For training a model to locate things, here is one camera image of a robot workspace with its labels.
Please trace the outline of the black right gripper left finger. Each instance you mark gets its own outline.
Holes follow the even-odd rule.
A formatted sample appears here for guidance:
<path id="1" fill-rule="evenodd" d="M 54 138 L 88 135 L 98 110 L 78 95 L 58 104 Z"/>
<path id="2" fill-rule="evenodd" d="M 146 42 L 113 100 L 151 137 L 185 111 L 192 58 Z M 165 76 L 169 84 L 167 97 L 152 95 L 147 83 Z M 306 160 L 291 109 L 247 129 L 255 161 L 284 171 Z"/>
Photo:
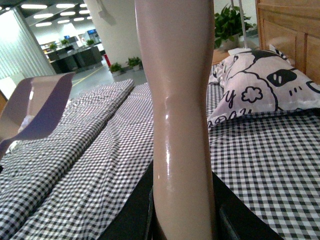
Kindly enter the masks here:
<path id="1" fill-rule="evenodd" d="M 151 162 L 124 204 L 104 230 L 100 240 L 151 240 L 153 238 L 154 197 Z"/>

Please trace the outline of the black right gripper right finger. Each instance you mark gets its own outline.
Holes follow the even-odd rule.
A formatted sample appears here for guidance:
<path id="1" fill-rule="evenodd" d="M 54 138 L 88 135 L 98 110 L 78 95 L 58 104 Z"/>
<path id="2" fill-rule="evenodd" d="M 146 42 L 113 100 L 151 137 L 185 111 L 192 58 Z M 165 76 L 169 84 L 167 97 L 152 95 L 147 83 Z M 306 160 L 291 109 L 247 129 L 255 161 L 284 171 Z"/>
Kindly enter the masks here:
<path id="1" fill-rule="evenodd" d="M 217 233 L 220 240 L 281 240 L 212 173 Z"/>

